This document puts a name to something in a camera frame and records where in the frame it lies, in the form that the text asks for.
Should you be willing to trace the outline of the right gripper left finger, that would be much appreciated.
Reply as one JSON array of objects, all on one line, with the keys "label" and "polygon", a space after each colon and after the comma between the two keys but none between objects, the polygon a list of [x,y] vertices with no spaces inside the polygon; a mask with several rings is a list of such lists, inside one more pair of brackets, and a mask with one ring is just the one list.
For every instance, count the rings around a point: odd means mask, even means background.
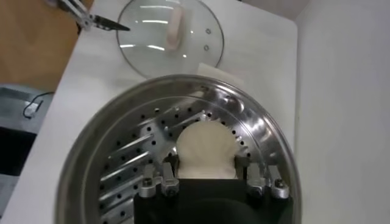
[{"label": "right gripper left finger", "polygon": [[161,193],[165,197],[174,197],[179,192],[179,180],[175,177],[170,163],[162,164],[162,175],[160,176],[155,176],[154,165],[148,164],[144,167],[139,196],[141,198],[156,196],[158,184],[160,184]]}]

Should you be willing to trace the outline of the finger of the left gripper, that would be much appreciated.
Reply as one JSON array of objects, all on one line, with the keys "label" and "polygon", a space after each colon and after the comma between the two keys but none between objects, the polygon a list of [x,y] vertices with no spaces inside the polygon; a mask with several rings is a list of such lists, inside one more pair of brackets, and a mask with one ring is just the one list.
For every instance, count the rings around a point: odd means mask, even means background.
[{"label": "finger of the left gripper", "polygon": [[80,28],[90,30],[92,27],[111,31],[130,31],[130,28],[108,18],[91,14],[80,0],[58,0],[57,7],[69,13]]}]

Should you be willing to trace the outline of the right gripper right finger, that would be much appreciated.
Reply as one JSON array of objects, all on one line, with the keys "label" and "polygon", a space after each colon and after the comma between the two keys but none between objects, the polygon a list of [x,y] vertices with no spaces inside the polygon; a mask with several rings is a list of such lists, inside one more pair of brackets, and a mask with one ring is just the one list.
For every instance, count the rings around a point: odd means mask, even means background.
[{"label": "right gripper right finger", "polygon": [[279,168],[271,165],[265,171],[261,171],[260,165],[251,162],[249,157],[236,157],[236,176],[247,184],[247,192],[256,198],[270,194],[272,198],[287,200],[289,198],[289,186],[282,178]]}]

